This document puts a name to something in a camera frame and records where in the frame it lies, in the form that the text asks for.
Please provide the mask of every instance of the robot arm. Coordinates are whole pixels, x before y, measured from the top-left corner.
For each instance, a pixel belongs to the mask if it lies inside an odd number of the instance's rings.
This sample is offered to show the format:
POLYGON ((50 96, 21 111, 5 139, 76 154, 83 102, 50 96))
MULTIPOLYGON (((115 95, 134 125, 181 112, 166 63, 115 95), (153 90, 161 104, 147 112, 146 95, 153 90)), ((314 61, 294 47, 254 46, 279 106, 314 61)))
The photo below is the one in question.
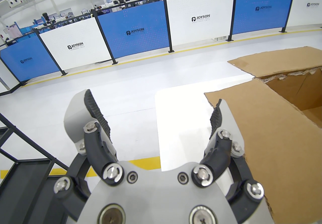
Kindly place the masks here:
POLYGON ((264 197, 243 157, 243 137, 224 100, 212 114, 202 161, 166 172, 117 160, 110 128, 90 90, 74 96, 64 122, 79 153, 54 192, 78 224, 241 224, 264 197), (84 181, 90 165, 101 178, 92 194, 84 181), (215 180, 226 168, 234 183, 225 196, 215 180))

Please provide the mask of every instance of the joyson logo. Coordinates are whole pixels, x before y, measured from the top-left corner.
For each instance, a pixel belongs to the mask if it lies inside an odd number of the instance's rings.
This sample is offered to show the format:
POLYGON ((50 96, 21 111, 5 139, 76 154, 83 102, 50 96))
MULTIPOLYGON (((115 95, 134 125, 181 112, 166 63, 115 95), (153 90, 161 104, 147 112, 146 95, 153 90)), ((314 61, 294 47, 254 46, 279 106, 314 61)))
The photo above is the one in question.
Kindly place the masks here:
POLYGON ((69 50, 77 50, 79 48, 84 48, 84 47, 85 47, 85 45, 82 42, 75 43, 75 44, 71 44, 71 45, 67 45, 67 48, 69 50))
POLYGON ((135 29, 135 30, 128 30, 126 31, 126 35, 131 35, 133 33, 136 33, 136 32, 144 32, 144 28, 140 28, 140 29, 135 29))
POLYGON ((317 8, 320 3, 307 3, 307 8, 317 8))
POLYGON ((255 11, 271 9, 272 6, 256 7, 255 11))
POLYGON ((206 21, 210 19, 210 14, 208 15, 202 15, 202 16, 197 16, 197 17, 192 17, 191 21, 192 23, 196 23, 196 22, 201 22, 201 21, 206 21))
POLYGON ((20 62, 21 62, 22 64, 24 64, 25 62, 28 62, 28 61, 30 61, 30 60, 32 60, 32 57, 29 57, 29 58, 26 58, 26 59, 20 60, 20 62))

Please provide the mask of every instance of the yellow floor line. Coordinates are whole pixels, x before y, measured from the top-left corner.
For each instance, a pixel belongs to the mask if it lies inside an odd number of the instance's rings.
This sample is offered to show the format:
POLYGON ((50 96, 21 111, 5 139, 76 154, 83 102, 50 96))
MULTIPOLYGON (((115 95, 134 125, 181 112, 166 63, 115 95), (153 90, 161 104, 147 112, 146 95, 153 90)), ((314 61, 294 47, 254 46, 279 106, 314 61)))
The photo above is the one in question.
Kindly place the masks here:
MULTIPOLYGON (((322 31, 322 30, 321 30, 321 29, 314 29, 314 30, 301 30, 301 31, 286 32, 286 34, 291 34, 291 33, 301 33, 301 32, 312 32, 312 31, 322 31)), ((263 36, 256 36, 256 37, 251 37, 251 38, 246 38, 246 39, 239 39, 239 40, 234 40, 234 41, 224 41, 224 42, 215 43, 215 44, 211 44, 211 45, 199 46, 199 47, 193 47, 193 48, 189 48, 189 49, 186 49, 186 50, 179 50, 179 51, 175 51, 174 53, 158 54, 158 55, 154 55, 154 56, 149 56, 149 57, 144 57, 144 58, 140 58, 140 59, 135 59, 135 60, 132 60, 132 61, 119 62, 119 63, 118 63, 118 64, 116 64, 116 65, 122 65, 122 64, 127 64, 127 63, 133 63, 133 62, 138 62, 138 61, 142 61, 142 60, 146 60, 146 59, 151 59, 151 58, 161 57, 161 56, 170 55, 170 54, 177 54, 177 53, 182 53, 182 52, 187 52, 187 51, 192 51, 192 50, 197 50, 197 49, 202 49, 202 48, 212 47, 212 46, 218 46, 218 45, 222 45, 222 44, 229 44, 229 43, 239 42, 239 41, 245 41, 245 40, 260 39, 260 38, 271 37, 271 36, 277 36, 277 35, 283 35, 283 34, 284 34, 284 33, 275 33, 275 34, 269 34, 269 35, 263 35, 263 36)), ((32 83, 29 83, 29 84, 24 85, 23 87, 31 86, 31 85, 36 85, 36 84, 39 84, 39 83, 47 82, 47 81, 54 80, 54 79, 58 79, 58 78, 62 78, 62 77, 69 77, 69 76, 74 76, 74 75, 77 75, 77 74, 82 74, 82 73, 86 73, 86 72, 91 72, 91 71, 95 71, 95 70, 100 70, 100 69, 104 69, 104 68, 108 68, 108 67, 112 67, 112 66, 116 66, 116 65, 107 65, 107 66, 102 66, 102 67, 98 67, 98 68, 92 68, 92 69, 88 69, 88 70, 84 70, 84 71, 76 72, 76 73, 68 73, 68 74, 67 74, 67 75, 65 75, 65 76, 59 76, 59 77, 54 77, 54 78, 50 78, 50 79, 40 80, 40 81, 37 81, 37 82, 32 82, 32 83)))
POLYGON ((9 170, 1 170, 0 171, 0 179, 4 179, 5 176, 7 175, 9 170))
MULTIPOLYGON (((145 170, 155 170, 155 169, 161 168, 160 157, 130 160, 129 162, 145 170)), ((8 173, 8 170, 1 170, 0 179, 4 179, 7 173, 8 173)), ((66 170, 61 168, 55 168, 55 169, 52 169, 49 175, 65 175, 65 174, 66 174, 66 170)), ((97 174, 95 173, 93 168, 90 167, 86 177, 94 177, 94 176, 97 176, 97 174)))

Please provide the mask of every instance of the barrier panel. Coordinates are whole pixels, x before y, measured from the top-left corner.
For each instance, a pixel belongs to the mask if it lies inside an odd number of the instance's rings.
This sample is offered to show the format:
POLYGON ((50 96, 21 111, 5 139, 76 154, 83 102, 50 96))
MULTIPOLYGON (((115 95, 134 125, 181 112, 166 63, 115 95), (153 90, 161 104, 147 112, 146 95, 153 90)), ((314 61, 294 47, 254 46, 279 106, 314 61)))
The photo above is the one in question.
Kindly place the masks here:
POLYGON ((284 27, 291 0, 236 0, 232 34, 284 27))
POLYGON ((287 26, 322 23, 322 0, 293 0, 287 26))
POLYGON ((0 56, 19 81, 59 71, 38 37, 10 45, 0 56))
POLYGON ((172 45, 229 35, 233 0, 167 0, 172 45))
POLYGON ((98 16, 115 58, 169 47, 162 1, 98 16))
POLYGON ((62 70, 111 59, 95 18, 40 34, 62 70))

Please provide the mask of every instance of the metal screw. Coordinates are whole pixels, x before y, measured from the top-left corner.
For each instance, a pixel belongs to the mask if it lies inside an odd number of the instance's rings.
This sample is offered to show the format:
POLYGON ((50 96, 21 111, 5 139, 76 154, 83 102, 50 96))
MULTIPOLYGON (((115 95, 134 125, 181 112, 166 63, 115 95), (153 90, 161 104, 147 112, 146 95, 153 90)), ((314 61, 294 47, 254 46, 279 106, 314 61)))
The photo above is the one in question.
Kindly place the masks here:
POLYGON ((138 180, 138 174, 135 171, 130 171, 127 176, 129 184, 133 184, 138 180))
POLYGON ((225 129, 223 129, 223 130, 221 131, 221 134, 222 134, 222 136, 223 136, 224 138, 226 138, 226 139, 230 138, 230 132, 228 132, 228 131, 227 131, 227 130, 225 130, 225 129))
POLYGON ((117 204, 111 204, 105 207, 98 218, 98 224, 124 224, 125 212, 117 204))
POLYGON ((232 144, 232 148, 236 151, 236 152, 240 152, 242 150, 242 147, 237 143, 237 142, 233 142, 232 144))
POLYGON ((85 150, 85 142, 84 141, 79 145, 79 149, 85 150))
POLYGON ((262 199, 264 197, 264 188, 260 183, 246 185, 247 192, 251 195, 251 197, 255 199, 262 199))
POLYGON ((116 176, 118 176, 118 174, 119 174, 119 171, 117 170, 117 168, 110 167, 107 171, 107 178, 110 180, 115 179, 116 176))
POLYGON ((70 187, 70 179, 66 176, 58 179, 54 185, 54 193, 68 190, 70 187))
POLYGON ((91 133, 97 130, 95 121, 90 121, 84 126, 84 132, 91 133))
POLYGON ((207 187, 213 183, 214 176, 206 165, 197 165, 192 172, 197 175, 203 187, 207 187))
POLYGON ((189 217, 190 224, 216 224, 214 213, 205 206, 197 206, 192 209, 189 217))
POLYGON ((230 139, 231 134, 226 129, 220 129, 217 134, 221 139, 230 139))
POLYGON ((260 190, 260 188, 258 187, 258 185, 252 185, 252 188, 251 188, 251 192, 253 193, 253 194, 261 194, 261 190, 260 190))
POLYGON ((208 180, 209 179, 209 173, 205 170, 205 169, 203 169, 203 168, 201 168, 201 169, 199 169, 199 171, 198 171, 198 178, 201 180, 201 181, 203 181, 203 180, 208 180))
POLYGON ((117 183, 123 177, 123 173, 123 168, 118 163, 112 163, 104 169, 103 179, 114 180, 117 183))
POLYGON ((62 181, 59 181, 58 183, 56 183, 56 188, 58 191, 63 191, 65 190, 67 186, 67 181, 66 180, 62 180, 62 181))
POLYGON ((188 180, 189 180, 188 175, 185 172, 181 172, 178 174, 178 181, 182 185, 186 185, 188 183, 188 180))

